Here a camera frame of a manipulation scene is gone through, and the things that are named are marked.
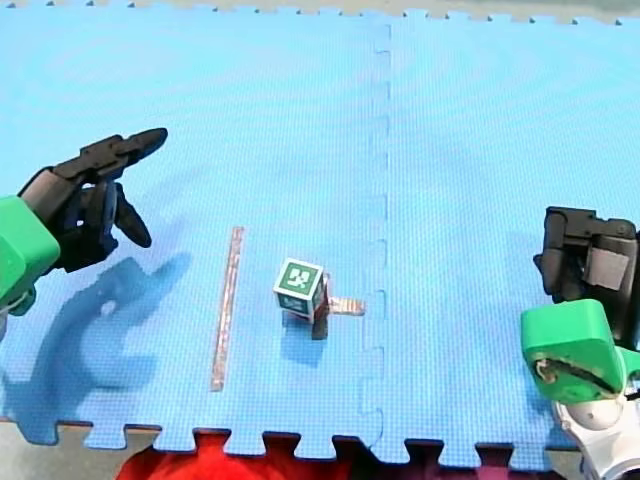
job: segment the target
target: green gripper housing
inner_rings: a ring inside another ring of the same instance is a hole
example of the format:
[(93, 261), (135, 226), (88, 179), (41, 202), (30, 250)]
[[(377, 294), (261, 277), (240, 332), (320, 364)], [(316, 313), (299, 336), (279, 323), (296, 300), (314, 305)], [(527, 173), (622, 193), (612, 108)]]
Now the green gripper housing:
[(33, 292), (59, 256), (60, 245), (20, 197), (0, 198), (0, 306)]
[[(522, 353), (540, 392), (565, 405), (603, 400), (622, 393), (628, 369), (614, 344), (602, 304), (585, 299), (528, 310), (521, 317)], [(551, 359), (589, 372), (613, 388), (606, 392), (588, 379), (564, 371), (551, 382), (537, 374), (535, 363)]]

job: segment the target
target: green and white cube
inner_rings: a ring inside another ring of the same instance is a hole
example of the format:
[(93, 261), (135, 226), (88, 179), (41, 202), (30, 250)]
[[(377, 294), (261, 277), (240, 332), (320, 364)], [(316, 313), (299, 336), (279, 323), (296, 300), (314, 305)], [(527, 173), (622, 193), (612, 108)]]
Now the green and white cube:
[(313, 322), (325, 297), (323, 274), (318, 265), (287, 258), (273, 287), (280, 308)]

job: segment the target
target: blue foam mat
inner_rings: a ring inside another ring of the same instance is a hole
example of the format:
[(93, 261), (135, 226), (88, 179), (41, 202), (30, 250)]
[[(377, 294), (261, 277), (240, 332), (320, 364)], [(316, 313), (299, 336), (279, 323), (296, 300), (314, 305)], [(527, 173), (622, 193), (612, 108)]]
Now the blue foam mat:
[[(507, 443), (513, 467), (546, 469), (544, 447), (569, 444), (524, 371), (518, 316), (548, 301), (531, 262), (547, 205), (637, 219), (636, 24), (199, 10), (0, 11), (2, 191), (113, 133), (170, 131), (123, 179), (154, 247), (123, 241), (39, 282), (0, 344), (2, 413), (34, 443), (56, 421), (92, 423), (101, 448), (124, 447), (125, 425), (161, 427), (162, 450), (229, 429), (239, 454), (298, 433), (305, 458), (332, 458), (335, 435), (390, 462), (441, 440), (459, 467)], [(332, 319), (325, 342), (283, 324), (270, 287), (286, 256), (326, 265), (367, 315)]]

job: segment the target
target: red fabric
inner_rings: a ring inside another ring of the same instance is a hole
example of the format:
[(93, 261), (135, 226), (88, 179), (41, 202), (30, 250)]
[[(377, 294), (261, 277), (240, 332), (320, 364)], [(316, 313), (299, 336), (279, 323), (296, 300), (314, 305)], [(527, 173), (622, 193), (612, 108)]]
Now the red fabric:
[(222, 451), (226, 437), (196, 436), (194, 454), (151, 448), (125, 462), (116, 480), (348, 480), (348, 462), (296, 460), (290, 448), (270, 445), (264, 457), (232, 457)]

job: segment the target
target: gray floor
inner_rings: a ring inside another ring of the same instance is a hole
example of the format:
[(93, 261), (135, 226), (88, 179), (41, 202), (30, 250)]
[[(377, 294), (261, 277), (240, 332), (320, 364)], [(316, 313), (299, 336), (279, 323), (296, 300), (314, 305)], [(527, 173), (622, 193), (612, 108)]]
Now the gray floor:
[[(171, 0), (189, 4), (190, 0)], [(234, 0), (207, 1), (221, 8), (230, 8)], [(236, 4), (251, 4), (262, 9), (277, 5), (295, 5), (303, 11), (333, 6), (345, 13), (362, 9), (379, 9), (400, 14), (405, 8), (425, 8), (434, 17), (442, 17), (447, 10), (469, 12), (475, 18), (486, 18), (490, 13), (510, 13), (517, 20), (526, 20), (536, 14), (554, 15), (561, 22), (569, 22), (575, 16), (590, 16), (605, 23), (613, 23), (619, 16), (640, 17), (640, 0), (539, 0), (536, 3), (523, 0), (495, 2), (488, 0), (248, 0)], [(12, 480), (112, 480), (122, 462), (136, 451), (145, 448), (153, 436), (129, 435), (129, 448), (119, 452), (91, 451), (83, 448), (85, 433), (78, 429), (65, 429), (57, 447), (36, 447), (27, 444), (14, 425), (0, 425), (0, 479)], [(577, 471), (579, 455), (575, 453), (552, 454), (553, 464), (561, 475), (570, 480), (580, 478)]]

